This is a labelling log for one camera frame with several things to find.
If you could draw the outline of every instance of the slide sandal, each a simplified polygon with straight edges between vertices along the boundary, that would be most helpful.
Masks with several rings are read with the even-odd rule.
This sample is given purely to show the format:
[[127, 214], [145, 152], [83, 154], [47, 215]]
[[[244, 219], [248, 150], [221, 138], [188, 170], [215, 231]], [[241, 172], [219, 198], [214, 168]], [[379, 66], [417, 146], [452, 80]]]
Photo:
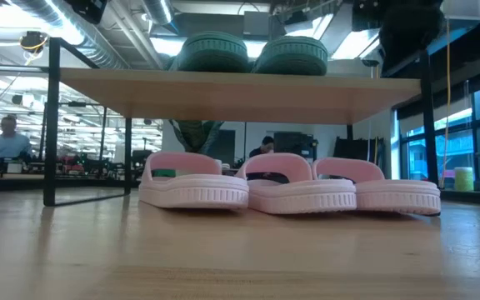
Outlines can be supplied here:
[[[158, 169], [195, 174], [175, 178], [153, 177], [152, 171]], [[160, 208], [246, 208], [248, 192], [245, 180], [223, 176], [222, 166], [214, 159], [187, 152], [151, 154], [138, 188], [140, 201]]]
[[386, 180], [371, 162], [327, 157], [312, 165], [312, 175], [335, 175], [353, 180], [357, 210], [434, 215], [441, 211], [436, 184], [418, 180]]
[[350, 180], [313, 180], [308, 162], [296, 154], [268, 153], [249, 158], [237, 173], [281, 173], [290, 183], [250, 180], [249, 207], [265, 213], [322, 213], [354, 210], [355, 187]]
[[280, 37], [264, 46], [253, 73], [325, 76], [329, 53], [312, 37]]
[[225, 32], [201, 32], [182, 45], [170, 70], [245, 73], [248, 48], [243, 40]]

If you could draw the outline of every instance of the yellow cable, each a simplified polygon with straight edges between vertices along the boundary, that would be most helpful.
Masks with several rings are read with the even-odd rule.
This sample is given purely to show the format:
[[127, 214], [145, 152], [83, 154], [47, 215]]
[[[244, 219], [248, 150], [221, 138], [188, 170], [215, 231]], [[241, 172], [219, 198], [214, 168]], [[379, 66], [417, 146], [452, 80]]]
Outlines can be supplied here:
[[449, 19], [447, 19], [447, 116], [446, 116], [446, 133], [444, 137], [443, 162], [442, 162], [442, 179], [440, 180], [440, 188], [444, 188], [446, 179], [446, 162], [448, 160], [448, 138], [449, 138], [449, 108], [451, 106], [451, 39]]
[[[22, 46], [22, 40], [23, 40], [23, 37], [20, 37], [20, 46]], [[40, 42], [38, 45], [36, 46], [31, 46], [31, 47], [25, 47], [25, 46], [22, 46], [23, 49], [27, 49], [27, 50], [33, 50], [33, 49], [36, 49], [36, 48], [40, 48], [41, 46], [43, 46], [46, 42], [48, 41], [48, 38], [44, 38], [42, 42]]]

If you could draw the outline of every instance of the pink slide sandal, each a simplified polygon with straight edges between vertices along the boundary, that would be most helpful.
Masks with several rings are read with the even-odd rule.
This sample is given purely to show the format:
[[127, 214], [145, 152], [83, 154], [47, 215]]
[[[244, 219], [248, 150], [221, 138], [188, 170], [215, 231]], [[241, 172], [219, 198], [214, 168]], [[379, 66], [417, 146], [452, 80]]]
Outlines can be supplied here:
[[290, 183], [250, 180], [249, 207], [265, 213], [322, 213], [354, 210], [355, 187], [350, 180], [314, 181], [308, 162], [296, 154], [269, 153], [247, 160], [237, 177], [248, 173], [281, 173]]
[[371, 162], [327, 157], [312, 165], [312, 175], [334, 175], [356, 183], [357, 209], [433, 215], [440, 213], [440, 191], [436, 184], [418, 180], [386, 180]]
[[[153, 177], [152, 170], [173, 169], [193, 175]], [[160, 208], [223, 208], [248, 206], [246, 180], [223, 176], [222, 166], [205, 155], [157, 152], [147, 158], [138, 188], [140, 201]]]

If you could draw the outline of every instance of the wooden tabletop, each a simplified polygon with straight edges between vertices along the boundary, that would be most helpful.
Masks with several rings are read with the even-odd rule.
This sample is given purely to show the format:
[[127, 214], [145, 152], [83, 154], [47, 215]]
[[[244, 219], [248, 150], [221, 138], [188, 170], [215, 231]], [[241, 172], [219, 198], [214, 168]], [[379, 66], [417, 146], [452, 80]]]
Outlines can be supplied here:
[[4, 173], [3, 177], [0, 176], [0, 180], [5, 179], [43, 179], [43, 174], [16, 174], [16, 173]]
[[136, 195], [45, 208], [41, 192], [0, 192], [0, 300], [480, 299], [479, 206], [275, 217]]
[[420, 93], [417, 79], [62, 68], [125, 117], [353, 124]]

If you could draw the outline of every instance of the silver ductwork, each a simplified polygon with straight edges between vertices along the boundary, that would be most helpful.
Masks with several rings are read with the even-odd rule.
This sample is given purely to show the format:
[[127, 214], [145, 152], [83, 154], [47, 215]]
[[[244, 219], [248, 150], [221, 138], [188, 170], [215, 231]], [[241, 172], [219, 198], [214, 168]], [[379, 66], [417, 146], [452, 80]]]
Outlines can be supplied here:
[[170, 0], [142, 0], [143, 8], [154, 24], [166, 25], [173, 20]]
[[81, 41], [75, 47], [100, 68], [130, 68], [98, 29], [73, 12], [63, 0], [10, 0], [9, 2], [35, 18], [42, 19], [54, 29], [64, 31], [72, 27], [75, 35], [79, 34], [82, 37], [78, 37]]

